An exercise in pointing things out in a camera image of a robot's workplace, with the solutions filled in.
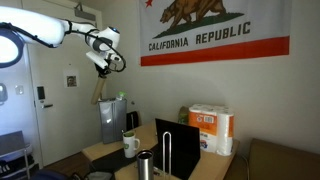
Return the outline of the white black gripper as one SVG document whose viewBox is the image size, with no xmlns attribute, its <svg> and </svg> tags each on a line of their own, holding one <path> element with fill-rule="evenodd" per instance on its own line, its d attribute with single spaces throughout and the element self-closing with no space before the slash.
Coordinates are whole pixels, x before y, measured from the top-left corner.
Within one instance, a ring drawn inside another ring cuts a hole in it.
<svg viewBox="0 0 320 180">
<path fill-rule="evenodd" d="M 122 57 L 116 53 L 102 53 L 97 55 L 90 51 L 86 56 L 95 64 L 95 68 L 100 77 L 105 78 L 112 72 L 121 72 L 122 69 L 118 66 L 122 63 Z"/>
</svg>

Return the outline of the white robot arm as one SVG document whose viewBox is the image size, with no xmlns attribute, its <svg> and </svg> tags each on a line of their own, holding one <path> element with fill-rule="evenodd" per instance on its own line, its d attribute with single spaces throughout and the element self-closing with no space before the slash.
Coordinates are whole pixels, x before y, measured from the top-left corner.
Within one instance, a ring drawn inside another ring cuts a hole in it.
<svg viewBox="0 0 320 180">
<path fill-rule="evenodd" d="M 125 59 L 116 50 L 120 40 L 116 28 L 99 30 L 91 23 L 53 18 L 7 6 L 0 6 L 0 67 L 17 64 L 25 44 L 57 48 L 69 34 L 77 35 L 91 48 L 86 56 L 95 64 L 100 77 L 126 68 Z"/>
</svg>

